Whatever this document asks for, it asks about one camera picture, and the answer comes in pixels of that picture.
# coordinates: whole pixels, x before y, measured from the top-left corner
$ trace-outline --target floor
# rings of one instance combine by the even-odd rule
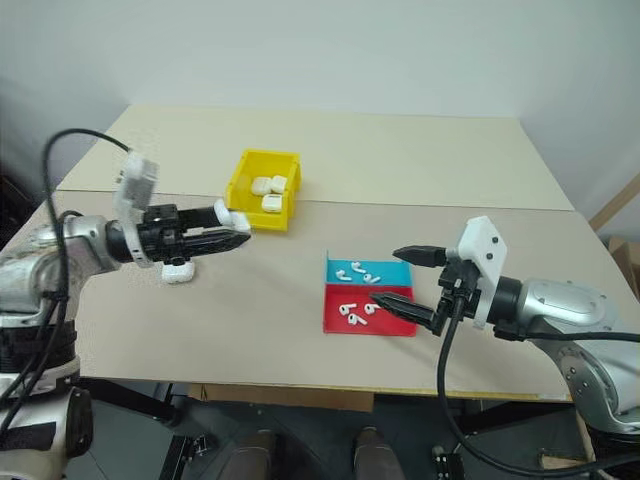
[[[153,384],[133,387],[147,394],[154,390]],[[237,442],[261,428],[286,436],[291,478],[353,478],[351,442],[366,425],[375,425],[383,432],[407,480],[437,478],[431,449],[442,445],[448,450],[456,443],[434,398],[380,396],[371,414],[230,402],[204,404],[186,397],[176,400],[186,412],[178,433],[209,432],[216,438],[212,452],[187,466],[185,480],[217,478]],[[158,479],[173,435],[171,431],[151,419],[99,402],[94,402],[94,416],[93,445],[89,453],[71,460],[67,469],[69,480]],[[537,456],[543,450],[576,458],[583,453],[571,409],[484,433],[472,441],[487,453],[531,468],[538,466]],[[460,452],[468,479],[521,478],[493,470],[464,449]]]

